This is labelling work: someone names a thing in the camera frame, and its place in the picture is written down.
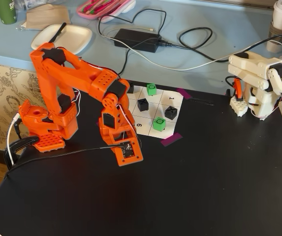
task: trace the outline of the power adapter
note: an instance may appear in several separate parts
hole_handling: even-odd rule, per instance
[[[116,36],[113,37],[135,50],[154,53],[159,46],[161,36],[155,33],[147,33],[130,29],[120,29]],[[124,44],[114,41],[115,46],[127,48]]]

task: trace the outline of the green cup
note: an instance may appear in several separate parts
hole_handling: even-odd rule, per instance
[[[0,0],[0,18],[6,25],[17,21],[14,0]]]

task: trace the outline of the game board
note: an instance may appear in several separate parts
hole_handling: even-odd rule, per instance
[[[174,134],[176,122],[180,113],[183,96],[174,91],[157,89],[156,95],[148,96],[146,87],[134,86],[134,93],[128,93],[129,110],[135,120],[137,134],[166,139]],[[149,103],[147,111],[140,111],[137,107],[137,100],[146,98]],[[173,106],[178,109],[177,116],[171,120],[165,117],[165,110]],[[153,129],[153,120],[157,117],[166,120],[166,128],[163,131]]]

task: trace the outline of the floral wallpaper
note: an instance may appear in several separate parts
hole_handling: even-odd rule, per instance
[[[33,105],[45,107],[35,72],[0,65],[0,149],[5,149],[8,127],[18,106],[26,99]],[[22,137],[28,136],[28,129],[23,124],[20,130]],[[17,139],[13,128],[10,143]]]

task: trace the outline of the white plate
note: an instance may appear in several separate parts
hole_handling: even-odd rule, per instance
[[[37,49],[40,45],[49,40],[57,33],[61,24],[51,25],[41,31],[31,43],[32,49]],[[92,38],[92,31],[88,28],[66,25],[61,34],[57,37],[54,45],[64,47],[73,54],[82,51]]]

